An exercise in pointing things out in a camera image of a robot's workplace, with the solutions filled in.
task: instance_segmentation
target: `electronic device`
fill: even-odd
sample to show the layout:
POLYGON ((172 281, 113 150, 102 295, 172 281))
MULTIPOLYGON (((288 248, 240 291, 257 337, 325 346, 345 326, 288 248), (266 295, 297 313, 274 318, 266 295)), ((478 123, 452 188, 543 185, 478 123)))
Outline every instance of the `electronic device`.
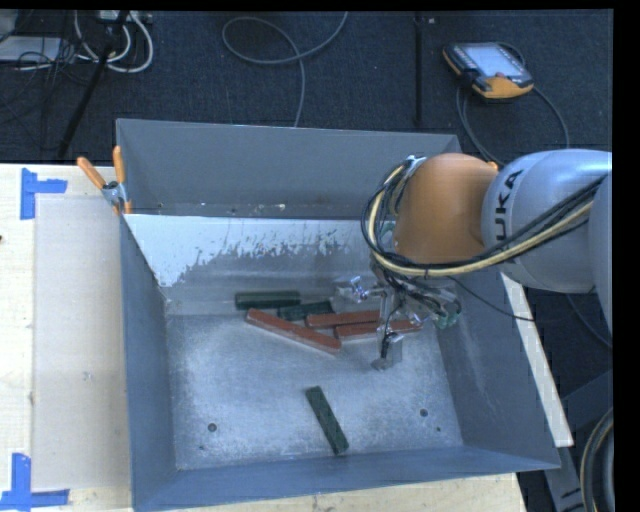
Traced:
POLYGON ((516 98, 533 89, 531 74, 499 43, 453 43, 442 54, 454 72, 486 99, 516 98))

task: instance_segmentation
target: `black wire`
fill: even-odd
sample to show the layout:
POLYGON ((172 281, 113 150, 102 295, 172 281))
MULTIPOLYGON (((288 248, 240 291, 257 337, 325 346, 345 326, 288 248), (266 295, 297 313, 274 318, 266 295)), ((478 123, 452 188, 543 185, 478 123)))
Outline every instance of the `black wire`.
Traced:
POLYGON ((593 469, 596 454, 604 440, 613 432, 613 408, 609 409, 594 427, 589 441, 582 455, 580 483, 582 487, 582 501, 587 512, 596 512, 593 489, 593 469))
POLYGON ((526 320, 527 322, 535 322, 535 320, 533 318, 527 318, 527 317, 524 317, 524 316, 514 315, 513 313, 509 313, 508 311, 505 311, 504 309, 499 308, 498 306, 496 306, 495 304, 492 304, 491 302, 489 302, 487 299, 485 299, 481 295, 478 295, 476 292, 471 290, 468 286, 462 284, 460 282, 460 280, 458 280, 458 279, 456 279, 454 277, 451 277, 451 276, 447 276, 447 277, 449 279, 451 279, 454 283, 456 283, 458 286, 460 286, 460 288, 465 290, 467 293, 473 295, 476 299, 478 299, 479 301, 483 302, 484 304, 486 304, 487 306, 491 307, 492 309, 496 310, 498 313, 502 313, 503 315, 506 315, 508 317, 515 318, 516 320, 526 320))
MULTIPOLYGON (((360 216, 360 228, 361 228, 362 234, 363 234, 363 236, 365 238, 365 241, 367 242, 367 244, 369 245, 371 250, 373 250, 377 254, 385 257, 389 261, 391 261, 393 263, 396 263, 398 265, 403 265, 403 266, 407 266, 407 267, 410 267, 410 268, 415 268, 415 269, 428 271, 430 269, 437 269, 437 268, 455 268, 457 266, 467 265, 467 264, 476 263, 478 261, 481 261, 481 260, 483 260, 483 259, 485 259, 485 258, 487 258, 487 257, 489 257, 489 256, 491 256, 493 254, 496 254, 497 252, 499 252, 503 248, 506 248, 509 244, 515 242, 516 240, 522 238, 524 235, 530 233, 532 230, 538 228, 538 226, 540 224, 542 224, 547 218, 551 218, 551 220, 549 220, 542 227, 538 228, 537 231, 535 231, 533 233, 533 235, 531 235, 531 236, 535 236, 535 234, 538 234, 538 233, 544 231, 545 229, 547 229, 551 225, 557 223, 559 220, 561 220, 562 218, 566 217, 566 215, 570 211, 574 210, 577 206, 579 206, 587 198, 589 198, 590 196, 594 195, 596 193, 598 187, 600 186, 600 184, 606 178, 606 175, 597 178, 596 180, 591 182, 589 185, 586 185, 586 186, 582 187, 581 189, 579 189, 578 191, 574 192, 573 194, 567 196, 565 199, 563 199, 562 201, 556 203, 554 206, 549 208, 547 211, 545 211, 542 214, 538 215, 535 219, 533 219, 532 221, 527 223, 525 226, 520 228, 518 231, 516 231, 515 233, 513 233, 512 235, 507 237, 505 240, 503 240, 503 241, 495 244, 494 246, 482 251, 481 253, 473 256, 472 258, 468 258, 466 260, 446 262, 446 263, 427 263, 427 264, 413 262, 413 261, 409 260, 408 258, 402 256, 402 255, 399 255, 399 254, 394 253, 394 252, 386 251, 380 245, 380 238, 378 236, 378 233, 380 232, 379 231, 380 227, 381 227, 382 222, 384 221, 384 218, 385 218, 385 217, 383 217, 383 211, 386 214, 386 210, 384 208, 384 205, 386 205, 388 203, 388 198, 393 194, 393 191, 394 191, 395 187, 400 182, 400 180, 402 180, 402 178, 403 178, 403 172, 400 172, 396 176, 394 176, 391 180, 389 180, 387 183, 385 183, 385 184, 383 184, 383 185, 378 187, 378 189, 369 198, 369 200, 365 204, 365 207, 363 208, 362 214, 360 216), (383 198, 381 199, 380 207, 378 208, 378 211, 376 212, 376 217, 374 219, 374 223, 375 223, 375 225, 374 225, 374 234, 376 235, 376 241, 374 242, 373 240, 370 239, 370 237, 368 235, 366 223, 367 223, 367 219, 369 217, 369 210, 371 209, 373 201, 375 200, 376 196, 378 194, 380 194, 380 193, 383 193, 383 198)), ((533 246, 533 247, 523 251, 518 256, 522 256, 522 255, 526 254, 527 252, 530 252, 530 251, 536 249, 537 247, 542 246, 545 243, 548 243, 548 242, 550 242, 550 241, 552 241, 554 239, 557 239, 559 236, 565 235, 567 232, 569 232, 569 231, 571 231, 573 229, 575 229, 575 227, 574 228, 569 228, 567 230, 563 230, 562 232, 554 235, 553 237, 549 238, 548 240, 545 240, 544 242, 541 242, 540 244, 537 244, 536 246, 533 246)))
POLYGON ((600 333, 598 333, 598 331, 596 331, 593 326, 589 323, 589 321, 584 317, 584 315, 580 312, 580 310, 578 309, 578 306, 576 305, 576 303, 574 302, 574 300, 571 298, 571 296, 567 295, 567 301, 569 302, 569 304, 571 305, 571 307, 573 308, 576 316, 578 317, 578 319, 582 322, 582 325, 584 325, 586 327, 586 329, 594 336, 594 338, 596 338, 600 343, 602 343, 605 347, 607 347, 609 350, 613 349, 613 344, 612 342, 610 342, 609 340, 607 340, 604 336, 602 336, 600 333))
POLYGON ((293 127, 297 128, 298 125, 300 124, 300 118, 301 118, 301 115, 302 115, 302 108, 303 108, 303 105, 304 105, 304 100, 305 100, 305 95, 306 95, 306 88, 307 88, 307 85, 306 85, 307 84, 307 79, 306 79, 306 73, 305 73, 303 60, 306 57, 314 55, 317 52, 319 52, 320 50, 324 49, 326 46, 328 46, 329 43, 331 43, 331 41, 333 41, 338 36, 338 34, 342 31, 342 28, 344 27, 344 24, 347 21, 347 16, 348 15, 349 15, 349 11, 346 11, 344 13, 343 17, 342 17, 342 20, 340 21, 340 23, 338 25, 338 28, 333 32, 333 34, 331 36, 329 36, 328 39, 326 39, 325 41, 320 43, 315 48, 312 48, 310 50, 306 50, 304 52, 300 52, 298 50, 298 47, 296 46, 296 44, 293 41, 293 39, 291 39, 291 37, 289 37, 289 35, 284 30, 282 30, 280 27, 278 27, 277 25, 274 25, 270 21, 264 20, 262 18, 256 18, 254 16, 240 16, 238 18, 233 18, 233 19, 227 21, 224 24, 224 26, 222 27, 222 42, 227 47, 227 49, 231 53, 233 53, 236 57, 238 57, 239 59, 241 59, 241 60, 243 60, 245 62, 250 62, 252 64, 260 64, 260 65, 270 66, 270 65, 291 64, 291 63, 295 63, 295 62, 298 63, 298 66, 300 67, 300 77, 301 77, 300 99, 298 100, 298 109, 296 111, 296 117, 295 117, 295 120, 293 122, 293 127), (254 59, 252 57, 248 57, 248 56, 243 55, 242 53, 238 52, 235 48, 233 48, 233 46, 229 43, 229 40, 227 39, 227 29, 232 24, 240 22, 240 21, 257 22, 257 23, 261 23, 263 25, 266 25, 266 26, 271 27, 272 29, 276 30, 282 37, 285 38, 287 43, 289 43, 289 46, 291 46, 291 48, 293 49, 293 52, 294 52, 295 55, 293 57, 285 57, 285 58, 281 58, 281 59, 267 60, 267 59, 254 59))
MULTIPOLYGON (((500 46, 504 46, 506 48, 509 48, 514 53, 516 53, 517 54, 517 58, 520 60, 522 65, 525 66, 526 61, 525 61, 524 55, 522 54, 522 52, 518 48, 516 48, 512 44, 506 43, 504 41, 498 41, 497 44, 499 44, 500 46)), ((460 117, 460 120, 462 122, 463 128, 465 129, 465 131, 467 132, 467 135, 471 139, 471 142, 473 142, 473 144, 476 146, 476 148, 478 149, 480 154, 483 156, 483 158, 485 158, 486 160, 489 160, 489 161, 493 161, 493 162, 495 162, 496 164, 498 164, 500 166, 504 166, 504 162, 501 161, 500 159, 496 158, 494 155, 492 155, 480 143, 480 141, 478 140, 476 135, 473 133, 473 130, 472 130, 471 125, 469 123, 469 119, 467 118, 467 104, 468 104, 469 97, 471 97, 473 95, 473 93, 472 93, 472 91, 470 89, 468 89, 467 95, 465 97, 461 98, 461 94, 460 93, 461 93, 463 88, 464 88, 464 86, 461 84, 461 85, 458 86, 458 89, 456 90, 456 109, 458 111, 458 116, 460 117)), ((563 132, 564 139, 565 139, 565 147, 568 148, 571 145, 570 144, 570 139, 569 139, 569 130, 567 128, 567 125, 566 125, 566 123, 564 121, 564 118, 563 118, 562 114, 557 109, 557 107, 554 105, 554 103, 551 101, 551 99, 546 94, 544 94, 537 85, 534 86, 532 90, 533 90, 533 92, 538 94, 547 105, 549 105, 549 107, 551 108, 552 112, 555 114, 556 118, 560 122, 560 126, 562 127, 562 132, 563 132)))
MULTIPOLYGON (((20 91, 18 91, 10 100, 6 100, 0 97, 1 104, 11 114, 9 117, 1 120, 0 125, 4 125, 14 120, 17 121, 18 124, 21 126, 21 128, 25 131, 25 133, 27 134, 31 142, 35 146, 37 146, 41 151, 52 151, 58 147, 57 144, 56 145, 44 144, 42 140, 43 138, 45 138, 45 135, 46 135, 47 116, 48 116, 49 109, 51 108, 50 100, 61 84, 61 82, 57 80, 59 74, 63 74, 64 76, 66 76, 67 78, 71 79, 76 83, 79 82, 77 77, 71 75, 69 71, 66 69, 70 65, 70 63, 73 61, 73 58, 75 57, 79 49, 79 47, 74 46, 71 42, 66 40, 65 32, 66 32, 66 29, 68 28, 68 22, 69 22, 69 11, 65 11, 65 19, 64 19, 62 28, 60 30, 60 45, 58 47, 58 52, 55 58, 53 59, 50 58, 43 51, 40 51, 40 52, 27 51, 22 53, 17 59, 16 67, 18 69, 22 67, 23 59, 25 59, 27 56, 30 56, 30 55, 37 55, 41 57, 42 60, 46 61, 45 63, 48 65, 48 67, 46 68, 47 74, 44 79, 42 97, 40 101, 33 102, 27 109, 25 109, 22 112, 16 112, 16 110, 14 110, 11 107, 11 103, 13 103, 19 96, 21 96, 27 90, 27 87, 29 86, 29 84, 32 83, 33 77, 38 72, 37 69, 33 70, 27 82, 23 85, 20 91), (27 124, 23 121, 24 117, 32 113, 37 108, 41 109, 41 126, 40 126, 41 136, 39 139, 31 132, 27 124)), ((84 81, 80 81, 80 85, 84 85, 84 83, 85 83, 84 81)))

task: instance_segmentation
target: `cable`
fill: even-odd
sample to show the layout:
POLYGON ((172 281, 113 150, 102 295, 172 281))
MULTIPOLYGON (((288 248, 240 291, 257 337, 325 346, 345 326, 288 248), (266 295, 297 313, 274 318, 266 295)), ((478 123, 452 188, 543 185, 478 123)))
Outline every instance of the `cable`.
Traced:
POLYGON ((122 27, 124 27, 127 21, 127 18, 129 17, 129 14, 130 14, 130 11, 128 9, 122 9, 118 12, 118 16, 116 17, 116 22, 115 22, 116 34, 111 35, 111 37, 107 40, 107 43, 102 49, 100 60, 98 61, 98 64, 91 75, 91 80, 89 81, 89 85, 87 85, 82 95, 82 98, 78 103, 78 106, 76 107, 73 114, 71 115, 69 124, 67 124, 64 134, 60 139, 60 145, 56 153, 56 157, 58 160, 62 160, 62 158, 64 158, 65 153, 67 152, 67 149, 69 149, 69 145, 71 144, 71 141, 73 139, 73 136, 76 130, 78 129, 78 125, 80 124, 84 111, 86 110, 87 105, 91 100, 91 96, 93 95, 95 88, 98 85, 100 76, 102 75, 104 68, 107 66, 107 59, 109 57, 109 54, 113 51, 113 47, 115 44, 114 39, 118 35, 118 33, 122 30, 122 27))
MULTIPOLYGON (((517 54, 517 57, 520 60, 520 62, 522 63, 522 65, 523 66, 525 65, 525 63, 526 63, 525 58, 524 58, 522 52, 518 48, 516 48, 512 44, 505 43, 503 41, 498 41, 497 44, 499 44, 501 46, 505 46, 505 47, 509 48, 510 50, 512 50, 514 53, 517 54)), ((478 149, 478 151, 480 152, 480 154, 482 155, 483 158, 485 158, 488 161, 495 162, 496 164, 498 164, 500 166, 504 166, 505 165, 504 162, 501 161, 500 159, 496 158, 494 155, 492 155, 480 143, 480 141, 478 140, 476 135, 473 133, 473 130, 471 129, 471 125, 470 125, 469 120, 467 118, 467 104, 468 104, 469 97, 472 95, 472 93, 469 90, 467 95, 464 98, 461 98, 462 89, 463 89, 463 85, 460 85, 460 86, 458 86, 458 89, 456 90, 456 109, 458 111, 458 116, 460 117, 460 121, 462 122, 462 126, 463 126, 465 132, 467 133, 467 135, 471 139, 471 142, 473 142, 474 146, 476 146, 476 148, 478 149)), ((564 139, 565 139, 565 148, 570 147, 571 143, 570 143, 570 139, 569 139, 569 130, 567 128, 567 125, 566 125, 566 123, 564 121, 564 118, 562 117, 562 114, 560 113, 560 111, 556 108, 556 106, 553 104, 551 99, 546 94, 544 94, 540 90, 540 88, 538 86, 534 86, 532 91, 535 92, 538 96, 540 96, 542 98, 542 100, 545 103, 547 103, 547 105, 549 105, 549 107, 551 108, 551 110, 555 114, 556 118, 560 122, 560 126, 562 127, 562 132, 563 132, 564 139)))
MULTIPOLYGON (((130 12, 129 13, 129 18, 131 18, 133 20, 133 22, 137 25, 137 27, 140 29, 140 31, 144 34, 145 41, 147 43, 147 47, 148 47, 149 52, 147 54, 146 60, 140 66, 137 66, 137 67, 134 67, 134 68, 130 68, 130 67, 120 67, 120 66, 116 66, 115 64, 113 64, 113 62, 117 62, 117 61, 122 60, 125 56, 128 55, 129 51, 131 50, 131 46, 132 46, 132 44, 131 44, 131 35, 130 35, 129 30, 127 29, 127 27, 123 26, 122 27, 122 31, 123 31, 123 33, 125 35, 125 38, 126 38, 125 48, 124 48, 124 50, 122 52, 120 52, 120 54, 115 55, 113 57, 109 57, 107 59, 107 68, 109 68, 111 71, 115 71, 117 73, 140 73, 141 71, 144 71, 145 69, 147 69, 151 65, 151 62, 153 61, 154 47, 153 47, 153 40, 151 39, 151 34, 147 30, 147 27, 144 26, 144 23, 142 23, 140 21, 140 17, 135 12, 130 12)), ((75 27, 76 35, 78 36, 78 38, 81 41, 82 48, 89 54, 89 57, 87 57, 86 55, 78 55, 78 58, 85 59, 85 60, 90 60, 90 61, 92 61, 94 63, 97 63, 100 60, 99 56, 83 40, 84 38, 83 38, 83 35, 82 35, 82 31, 80 30, 80 24, 78 22, 78 11, 77 11, 77 9, 74 10, 74 27, 75 27)))
POLYGON ((51 75, 51 68, 53 67, 53 80, 51 82, 51 86, 49 88, 49 91, 47 91, 46 89, 43 89, 43 98, 39 103, 35 103, 31 108, 27 109, 26 111, 22 112, 22 113, 17 113, 11 106, 11 103, 13 101, 15 101, 27 88, 27 85, 29 85, 29 83, 31 82, 33 76, 35 76, 35 73, 31 75, 31 77, 29 78, 29 80, 27 80, 27 82, 25 83, 25 85, 23 85, 23 87, 20 89, 20 91, 18 91, 18 93, 16 93, 13 98, 11 98, 10 100, 6 100, 2 97, 0 97, 0 100, 2 101, 3 106, 9 111, 9 113, 11 114, 11 117, 8 119, 4 119, 0 124, 5 124, 7 122, 9 122, 11 119, 15 119, 21 126, 21 128, 24 130, 24 132, 27 134, 27 136, 29 137, 29 139, 31 140, 31 142, 33 142, 33 144, 35 146, 37 146, 41 151, 49 151, 49 150, 53 150, 56 148, 56 146, 47 146, 45 144, 42 144, 38 138, 33 135, 33 133, 31 133, 31 131, 29 130, 29 127, 23 122, 22 118, 27 115, 28 113, 30 113, 31 111, 33 111, 36 107, 40 106, 43 109, 43 121, 44 121, 44 114, 45 114, 45 109, 47 106, 47 102, 49 101, 49 99, 51 98, 51 96, 53 95, 53 92, 56 88, 56 76, 58 71, 63 71, 64 70, 64 66, 60 66, 60 62, 64 61, 66 59, 66 55, 65 52, 67 51, 67 49, 69 48, 69 46, 65 47, 62 44, 62 41, 64 40, 63 37, 64 34, 64 26, 61 29, 61 44, 58 48, 58 54, 56 55, 55 59, 51 59, 49 58, 47 55, 45 55, 42 52, 35 52, 35 51, 28 51, 28 52, 24 52, 23 54, 20 55, 20 57, 18 57, 18 66, 20 66, 20 62, 21 60, 26 56, 26 55, 30 55, 30 54, 36 54, 39 55, 41 57, 43 57, 45 60, 47 60, 50 63, 50 66, 48 66, 49 68, 49 74, 47 75, 46 79, 45 79, 45 84, 49 81, 49 77, 51 75))
POLYGON ((300 123, 300 117, 302 115, 302 107, 304 105, 304 98, 305 98, 305 94, 306 94, 306 74, 305 74, 305 70, 304 70, 304 64, 302 62, 302 60, 305 57, 308 57, 314 53, 319 52, 320 50, 322 50, 324 47, 326 47, 329 43, 331 43, 331 41, 333 41, 338 34, 340 33, 340 31, 342 30, 342 27, 344 27, 344 24, 347 21, 347 16, 348 16, 349 12, 345 12, 344 16, 342 17, 342 20, 340 21, 340 24, 338 25, 338 28, 334 31, 334 33, 329 36, 329 38, 327 40, 325 40, 323 43, 319 44, 318 46, 316 46, 315 48, 312 48, 311 50, 307 50, 305 52, 300 53, 300 51, 298 50, 298 47, 296 46, 296 44, 293 42, 293 40, 287 35, 287 33, 282 30, 280 27, 278 27, 277 25, 274 25, 273 23, 266 21, 262 18, 256 18, 254 16, 239 16, 237 18, 233 18, 229 21, 227 21, 224 26, 222 27, 222 42, 224 43, 224 45, 227 47, 227 49, 233 53, 236 57, 238 57, 241 60, 244 60, 246 62, 250 62, 252 64, 260 64, 260 65, 266 65, 266 66, 273 66, 273 65, 282 65, 282 64, 289 64, 292 62, 298 62, 300 65, 300 76, 301 76, 301 87, 300 87, 300 99, 298 101, 298 110, 296 112, 296 117, 293 123, 293 127, 297 128, 298 124, 300 123), (248 57, 246 55, 243 55, 242 53, 238 52, 235 48, 233 48, 233 46, 231 46, 231 44, 229 43, 228 39, 227 39, 227 29, 234 23, 240 22, 240 21, 253 21, 253 22, 257 22, 257 23, 262 23, 264 25, 267 25, 268 27, 271 27, 272 29, 276 30, 278 33, 280 33, 280 35, 282 35, 282 37, 284 37, 287 42, 289 43, 289 45, 291 46, 291 48, 293 48, 293 51, 295 53, 295 55, 293 57, 286 57, 286 58, 282 58, 282 59, 271 59, 271 60, 265 60, 265 59, 254 59, 252 57, 248 57))
POLYGON ((593 469, 596 454, 610 433, 613 433, 613 408, 609 409, 595 426, 582 453, 580 485, 582 487, 582 502, 586 512, 597 512, 598 510, 593 492, 593 469))
MULTIPOLYGON (((389 176, 386 182, 389 182, 391 179, 396 177, 402 170, 403 170, 403 166, 396 168, 394 171, 392 171, 391 175, 389 176)), ((366 232, 366 235, 368 235, 369 240, 371 241, 376 240, 375 231, 374 231, 374 226, 376 224, 375 219, 380 207, 380 203, 382 201, 383 194, 384 192, 379 192, 374 197, 373 204, 371 206, 371 212, 369 214, 369 225, 367 227, 367 232, 366 232)), ((444 276, 462 274, 466 272, 473 272, 476 270, 486 268, 491 265, 495 265, 497 263, 502 263, 503 261, 511 259, 514 256, 517 256, 525 252, 526 250, 535 247, 540 242, 543 242, 546 239, 552 236, 555 236, 564 227, 568 226, 571 222, 573 222, 574 220, 578 219, 583 215, 586 215, 591 209, 592 204, 593 204, 593 201, 590 201, 589 203, 579 208, 576 212, 566 216, 565 218, 558 221, 550 228, 545 229, 541 233, 538 233, 537 235, 525 240, 524 242, 521 242, 505 251, 502 251, 488 258, 484 258, 480 261, 469 263, 466 265, 461 265, 461 266, 456 266, 451 268, 439 268, 439 269, 432 268, 432 269, 425 270, 424 268, 406 267, 406 266, 403 267, 401 265, 397 265, 389 261, 387 258, 385 258, 379 252, 376 252, 376 251, 373 252, 373 256, 378 261, 378 263, 383 267, 386 267, 389 270, 392 270, 399 274, 405 274, 408 276, 444 277, 444 276)))
POLYGON ((587 330, 598 340, 600 341, 600 343, 602 343, 604 346, 606 346, 609 350, 611 350, 613 348, 613 344, 607 340, 604 336, 600 335, 589 323, 589 321, 584 317, 584 315, 580 312, 580 310, 578 309, 578 306, 576 306, 576 303, 573 301, 573 299, 571 298, 570 295, 566 295, 567 300, 569 301, 569 304, 571 305, 571 307, 573 308, 573 310, 576 313, 576 316, 580 319, 580 321, 582 322, 582 325, 584 325, 587 330))
POLYGON ((445 277, 479 270, 493 264, 508 261, 559 236, 566 235, 568 232, 584 225, 587 221, 587 219, 583 219, 570 226, 574 220, 586 216, 592 204, 590 202, 591 197, 597 191, 600 183, 606 178, 606 176, 601 176, 592 181, 556 203, 553 207, 518 229, 516 233, 476 256, 457 262, 420 264, 397 253, 386 251, 379 243, 381 237, 380 228, 386 222, 386 215, 389 209, 393 210, 393 202, 397 202, 402 195, 403 191, 400 190, 398 192, 398 188, 404 187, 408 177, 413 172, 414 166, 415 159, 409 157, 405 162, 393 169, 383 179, 374 195, 370 197, 360 217, 360 228, 364 239, 378 263, 396 274, 412 277, 445 277), (528 236, 527 239, 508 248, 509 244, 517 242, 525 235, 528 236))
POLYGON ((604 496, 607 501, 609 512, 616 512, 616 492, 613 484, 613 432, 609 436, 609 441, 604 452, 604 466, 602 481, 604 486, 604 496))
POLYGON ((509 316, 509 317, 514 318, 516 320, 525 320, 527 322, 535 322, 535 320, 533 318, 527 318, 526 316, 514 315, 513 313, 509 313, 508 311, 505 311, 504 309, 499 308, 498 306, 496 306, 495 304, 492 304, 491 302, 489 302, 487 299, 485 299, 481 295, 478 295, 476 292, 471 290, 466 285, 462 284, 458 279, 456 279, 454 277, 451 277, 451 276, 448 276, 448 278, 451 279, 454 283, 456 283, 460 288, 462 288, 463 290, 466 290, 467 293, 473 295, 479 301, 484 302, 487 306, 493 308, 498 313, 502 313, 503 315, 509 316))

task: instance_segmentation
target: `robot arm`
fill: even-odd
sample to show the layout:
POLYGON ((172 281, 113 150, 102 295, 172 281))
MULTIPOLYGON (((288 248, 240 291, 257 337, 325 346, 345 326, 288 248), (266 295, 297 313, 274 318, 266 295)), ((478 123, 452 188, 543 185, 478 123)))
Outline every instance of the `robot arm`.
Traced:
MULTIPOLYGON (((546 151, 501 171, 463 154, 410 156, 367 204, 362 231, 387 288, 381 327, 401 309, 447 327, 460 304, 446 278, 498 265, 531 288, 595 288, 612 331, 611 153, 546 151)), ((394 333, 379 329, 379 342, 375 368, 401 359, 389 358, 394 333)))

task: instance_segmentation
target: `blue tape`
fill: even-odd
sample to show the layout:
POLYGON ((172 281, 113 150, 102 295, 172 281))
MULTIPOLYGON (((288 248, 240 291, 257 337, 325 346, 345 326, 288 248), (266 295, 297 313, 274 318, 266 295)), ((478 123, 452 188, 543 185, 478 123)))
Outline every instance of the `blue tape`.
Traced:
POLYGON ((36 194, 62 194, 66 190, 66 180, 38 181, 37 173, 23 167, 20 219, 33 219, 36 216, 36 194))
POLYGON ((11 490, 0 495, 0 510, 30 512, 32 507, 66 505, 69 489, 52 492, 31 492, 31 458, 21 453, 11 456, 11 490))

